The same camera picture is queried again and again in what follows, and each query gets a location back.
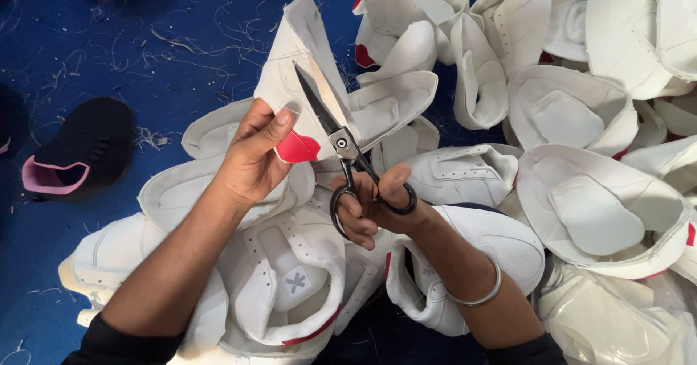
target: blue surface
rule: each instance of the blue surface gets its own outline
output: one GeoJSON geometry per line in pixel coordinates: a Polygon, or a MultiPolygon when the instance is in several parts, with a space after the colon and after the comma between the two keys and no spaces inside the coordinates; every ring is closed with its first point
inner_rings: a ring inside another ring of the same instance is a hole
{"type": "MultiPolygon", "coordinates": [[[[79,347],[84,328],[75,318],[89,303],[62,289],[58,264],[88,232],[139,211],[136,195],[150,176],[190,160],[180,133],[227,102],[216,92],[252,95],[274,38],[270,30],[291,1],[0,0],[0,116],[15,125],[11,150],[0,156],[0,361],[21,341],[26,349],[3,365],[24,365],[29,353],[32,364],[57,364],[79,347]],[[151,29],[187,37],[199,49],[172,46],[151,29]],[[137,147],[123,180],[90,200],[30,202],[21,183],[24,161],[75,106],[102,95],[122,99],[136,124],[171,144],[160,151],[137,147]]],[[[347,74],[360,73],[352,60],[355,0],[316,1],[337,62],[347,74]]],[[[436,65],[435,72],[439,91],[426,116],[440,128],[442,145],[501,141],[499,127],[458,126],[455,67],[436,65]]]]}

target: scissor blade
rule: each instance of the scissor blade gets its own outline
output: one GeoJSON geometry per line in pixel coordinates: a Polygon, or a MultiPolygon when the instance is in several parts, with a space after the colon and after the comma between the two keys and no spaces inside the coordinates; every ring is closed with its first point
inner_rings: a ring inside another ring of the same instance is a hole
{"type": "Polygon", "coordinates": [[[339,125],[339,122],[329,111],[327,105],[325,105],[322,102],[322,99],[319,98],[319,93],[312,87],[312,84],[309,83],[304,71],[301,70],[297,63],[295,64],[295,73],[298,75],[298,80],[301,82],[302,91],[305,92],[305,96],[307,96],[307,100],[309,101],[309,105],[312,107],[312,111],[314,111],[314,114],[317,116],[317,120],[319,120],[319,124],[321,124],[322,128],[324,128],[327,135],[334,134],[341,129],[342,127],[339,125]]]}

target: bracelet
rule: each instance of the bracelet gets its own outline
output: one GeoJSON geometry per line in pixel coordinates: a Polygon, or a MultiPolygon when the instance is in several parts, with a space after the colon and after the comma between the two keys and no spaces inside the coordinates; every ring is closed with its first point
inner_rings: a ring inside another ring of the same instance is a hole
{"type": "Polygon", "coordinates": [[[463,304],[463,305],[466,305],[468,307],[476,307],[477,305],[482,305],[485,302],[488,302],[496,294],[498,294],[498,290],[501,289],[501,268],[499,268],[498,263],[496,263],[491,257],[489,257],[489,255],[487,255],[487,254],[484,254],[484,255],[489,258],[489,260],[493,264],[494,270],[496,270],[496,284],[493,286],[492,292],[490,292],[488,295],[486,295],[486,297],[484,297],[480,300],[477,300],[477,301],[463,301],[459,298],[456,298],[454,295],[452,295],[450,290],[448,290],[448,287],[444,285],[443,287],[445,287],[445,292],[448,293],[448,297],[450,297],[450,299],[457,302],[458,304],[463,304]]]}

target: black scissors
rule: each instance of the black scissors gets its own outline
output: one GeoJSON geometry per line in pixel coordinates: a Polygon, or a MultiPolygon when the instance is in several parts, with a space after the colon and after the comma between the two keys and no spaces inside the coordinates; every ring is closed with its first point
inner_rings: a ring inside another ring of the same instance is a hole
{"type": "MultiPolygon", "coordinates": [[[[339,200],[339,197],[344,193],[347,193],[358,200],[358,194],[355,191],[355,183],[353,182],[351,163],[354,162],[359,169],[368,173],[375,184],[380,182],[380,177],[377,173],[375,173],[375,170],[373,169],[372,165],[368,163],[368,160],[366,160],[363,154],[361,154],[358,144],[353,139],[353,134],[349,128],[339,125],[339,122],[334,118],[325,103],[322,101],[319,93],[312,87],[312,84],[309,83],[304,71],[301,70],[297,63],[295,64],[295,73],[298,75],[298,80],[301,83],[302,91],[305,92],[305,96],[307,96],[307,100],[309,101],[314,114],[317,116],[317,120],[319,120],[322,128],[324,128],[324,131],[329,136],[332,146],[337,151],[337,156],[339,156],[339,161],[341,162],[342,169],[344,170],[346,184],[339,187],[336,191],[334,191],[334,194],[332,194],[332,198],[329,202],[329,215],[332,217],[332,223],[337,231],[339,231],[339,234],[344,236],[346,239],[349,239],[349,237],[342,230],[337,219],[337,200],[339,200]]],[[[378,196],[373,198],[373,202],[382,203],[395,214],[411,214],[411,212],[413,212],[416,208],[416,191],[414,191],[414,188],[407,183],[404,183],[404,188],[406,188],[406,191],[409,192],[409,205],[405,208],[398,209],[395,206],[392,206],[387,202],[387,200],[383,199],[379,193],[378,196]]]]}

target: hand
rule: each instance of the hand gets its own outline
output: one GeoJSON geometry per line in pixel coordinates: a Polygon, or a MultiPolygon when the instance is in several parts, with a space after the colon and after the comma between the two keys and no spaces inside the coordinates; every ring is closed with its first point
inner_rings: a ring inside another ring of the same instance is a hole
{"type": "MultiPolygon", "coordinates": [[[[383,199],[392,206],[405,208],[409,204],[409,193],[403,185],[409,175],[411,168],[407,164],[393,166],[382,176],[379,185],[365,172],[353,174],[359,200],[344,194],[337,202],[337,215],[342,222],[344,233],[351,241],[372,251],[375,248],[373,236],[378,233],[378,227],[393,233],[406,233],[428,218],[427,210],[431,207],[420,199],[417,201],[416,209],[408,215],[395,214],[382,203],[373,202],[373,198],[380,191],[383,199]]],[[[332,180],[332,188],[336,190],[345,183],[344,175],[337,176],[332,180]]]]}
{"type": "Polygon", "coordinates": [[[291,170],[292,164],[281,161],[273,148],[291,132],[294,123],[288,109],[274,116],[264,100],[254,100],[214,182],[222,184],[233,201],[247,208],[266,198],[291,170]]]}

